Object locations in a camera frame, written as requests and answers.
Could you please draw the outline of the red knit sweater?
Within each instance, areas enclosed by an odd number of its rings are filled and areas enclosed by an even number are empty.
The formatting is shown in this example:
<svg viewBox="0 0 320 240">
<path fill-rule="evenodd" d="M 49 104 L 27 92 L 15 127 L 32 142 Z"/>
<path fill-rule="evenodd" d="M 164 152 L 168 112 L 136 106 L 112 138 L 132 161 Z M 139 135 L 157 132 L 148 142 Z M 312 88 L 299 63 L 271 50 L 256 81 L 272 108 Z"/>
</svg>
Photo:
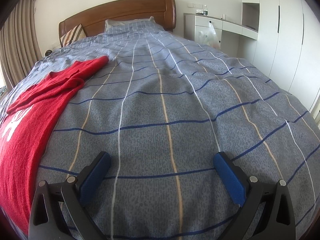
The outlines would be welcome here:
<svg viewBox="0 0 320 240">
<path fill-rule="evenodd" d="M 108 62 L 102 56 L 50 72 L 7 109 L 1 124 L 1 207 L 25 234 L 37 169 L 52 131 L 72 97 Z"/>
</svg>

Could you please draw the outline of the blue plaid duvet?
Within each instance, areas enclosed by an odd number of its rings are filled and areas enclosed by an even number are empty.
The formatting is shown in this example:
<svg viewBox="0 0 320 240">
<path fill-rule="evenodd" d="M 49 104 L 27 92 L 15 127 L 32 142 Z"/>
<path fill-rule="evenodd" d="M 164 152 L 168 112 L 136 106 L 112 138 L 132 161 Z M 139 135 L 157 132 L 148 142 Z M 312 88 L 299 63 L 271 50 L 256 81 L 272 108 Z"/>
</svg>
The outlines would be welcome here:
<svg viewBox="0 0 320 240">
<path fill-rule="evenodd" d="M 319 129 L 292 94 L 243 59 L 148 21 L 113 27 L 36 62 L 1 103 L 50 72 L 107 56 L 57 121 L 36 185 L 111 167 L 87 210 L 109 239 L 217 239 L 239 209 L 213 166 L 223 151 L 249 176 L 284 180 L 302 237 L 319 214 Z"/>
</svg>

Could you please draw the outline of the white wardrobe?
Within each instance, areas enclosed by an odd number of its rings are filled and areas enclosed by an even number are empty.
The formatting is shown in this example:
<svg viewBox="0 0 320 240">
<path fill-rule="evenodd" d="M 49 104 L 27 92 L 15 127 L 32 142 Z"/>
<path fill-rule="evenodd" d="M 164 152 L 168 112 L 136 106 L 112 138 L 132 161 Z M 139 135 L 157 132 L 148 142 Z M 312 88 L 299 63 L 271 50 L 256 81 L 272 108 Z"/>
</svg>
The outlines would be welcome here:
<svg viewBox="0 0 320 240">
<path fill-rule="evenodd" d="M 319 110 L 319 21 L 305 0 L 242 0 L 238 57 Z"/>
</svg>

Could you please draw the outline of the beige curtain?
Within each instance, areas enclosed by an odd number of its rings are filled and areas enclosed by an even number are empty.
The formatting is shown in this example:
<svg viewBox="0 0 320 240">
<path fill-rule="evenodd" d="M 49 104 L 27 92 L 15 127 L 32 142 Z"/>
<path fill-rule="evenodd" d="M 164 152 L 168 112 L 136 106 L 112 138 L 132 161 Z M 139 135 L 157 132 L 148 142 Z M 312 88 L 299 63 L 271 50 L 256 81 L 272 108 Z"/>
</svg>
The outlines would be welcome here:
<svg viewBox="0 0 320 240">
<path fill-rule="evenodd" d="M 42 58 L 35 32 L 35 0 L 20 0 L 1 28 L 1 67 L 12 89 Z"/>
</svg>

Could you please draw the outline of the striped cushion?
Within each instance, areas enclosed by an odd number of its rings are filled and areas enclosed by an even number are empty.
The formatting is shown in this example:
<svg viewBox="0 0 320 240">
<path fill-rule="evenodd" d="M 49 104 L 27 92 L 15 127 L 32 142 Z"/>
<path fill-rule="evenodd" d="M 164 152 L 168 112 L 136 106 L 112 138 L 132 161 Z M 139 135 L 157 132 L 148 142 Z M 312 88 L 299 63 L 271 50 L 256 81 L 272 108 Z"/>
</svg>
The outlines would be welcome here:
<svg viewBox="0 0 320 240">
<path fill-rule="evenodd" d="M 82 24 L 75 26 L 60 38 L 61 47 L 68 46 L 76 41 L 86 38 Z"/>
</svg>

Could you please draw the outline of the white bedside desk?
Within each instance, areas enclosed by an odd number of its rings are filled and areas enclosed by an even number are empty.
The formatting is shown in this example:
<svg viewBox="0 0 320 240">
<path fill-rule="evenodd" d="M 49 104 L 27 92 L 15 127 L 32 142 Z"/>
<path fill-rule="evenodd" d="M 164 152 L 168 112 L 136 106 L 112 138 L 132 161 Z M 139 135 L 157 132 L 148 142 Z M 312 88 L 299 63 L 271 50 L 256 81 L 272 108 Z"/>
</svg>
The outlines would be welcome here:
<svg viewBox="0 0 320 240">
<path fill-rule="evenodd" d="M 219 49 L 230 57 L 253 61 L 258 32 L 243 25 L 210 16 L 184 14 L 184 38 L 201 43 L 200 36 L 213 27 Z"/>
</svg>

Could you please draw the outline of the white plastic bag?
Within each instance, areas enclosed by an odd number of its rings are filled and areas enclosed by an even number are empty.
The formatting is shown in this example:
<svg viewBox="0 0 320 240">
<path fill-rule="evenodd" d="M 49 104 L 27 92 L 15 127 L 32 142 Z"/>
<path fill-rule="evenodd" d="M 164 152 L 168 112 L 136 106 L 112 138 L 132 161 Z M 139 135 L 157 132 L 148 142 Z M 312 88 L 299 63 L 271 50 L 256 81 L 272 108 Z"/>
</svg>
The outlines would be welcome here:
<svg viewBox="0 0 320 240">
<path fill-rule="evenodd" d="M 220 33 L 217 33 L 212 22 L 209 22 L 207 27 L 197 26 L 195 28 L 195 42 L 208 45 L 218 50 L 221 48 Z"/>
</svg>

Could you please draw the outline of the green bottle on desk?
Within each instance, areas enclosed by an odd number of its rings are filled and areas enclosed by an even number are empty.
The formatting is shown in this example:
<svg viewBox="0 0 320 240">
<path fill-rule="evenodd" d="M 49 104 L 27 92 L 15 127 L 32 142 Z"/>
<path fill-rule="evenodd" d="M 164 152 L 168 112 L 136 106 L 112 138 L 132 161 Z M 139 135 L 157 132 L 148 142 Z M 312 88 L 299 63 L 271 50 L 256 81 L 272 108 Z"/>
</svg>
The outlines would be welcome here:
<svg viewBox="0 0 320 240">
<path fill-rule="evenodd" d="M 203 14 L 206 16 L 208 15 L 208 8 L 206 5 L 203 6 Z"/>
</svg>

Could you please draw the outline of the grey pillow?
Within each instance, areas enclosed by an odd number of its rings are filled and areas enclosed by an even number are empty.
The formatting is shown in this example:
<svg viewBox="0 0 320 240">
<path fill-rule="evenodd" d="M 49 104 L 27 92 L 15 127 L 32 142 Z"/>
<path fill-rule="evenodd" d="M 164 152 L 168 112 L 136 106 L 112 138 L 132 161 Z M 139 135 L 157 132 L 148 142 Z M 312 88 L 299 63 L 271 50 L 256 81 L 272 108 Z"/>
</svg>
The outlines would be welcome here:
<svg viewBox="0 0 320 240">
<path fill-rule="evenodd" d="M 130 24 L 130 23 L 138 23 L 138 22 L 143 22 L 143 21 L 149 21 L 149 22 L 155 23 L 155 19 L 153 16 L 151 16 L 150 18 L 142 18 L 142 19 L 126 20 L 126 21 L 115 21 L 115 20 L 108 19 L 105 21 L 104 32 L 107 32 L 108 29 L 110 29 L 112 27 L 124 26 L 124 25 Z"/>
</svg>

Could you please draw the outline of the wooden headboard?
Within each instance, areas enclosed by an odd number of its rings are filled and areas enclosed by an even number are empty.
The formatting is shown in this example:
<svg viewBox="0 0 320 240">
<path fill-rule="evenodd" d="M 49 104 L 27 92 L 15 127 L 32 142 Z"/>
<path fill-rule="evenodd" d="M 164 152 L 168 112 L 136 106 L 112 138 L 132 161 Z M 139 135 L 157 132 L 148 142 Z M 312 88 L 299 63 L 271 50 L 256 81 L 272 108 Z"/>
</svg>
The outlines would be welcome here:
<svg viewBox="0 0 320 240">
<path fill-rule="evenodd" d="M 175 0 L 116 0 L 79 12 L 59 23 L 59 37 L 81 24 L 87 36 L 105 29 L 106 20 L 128 21 L 154 17 L 166 31 L 176 27 Z"/>
</svg>

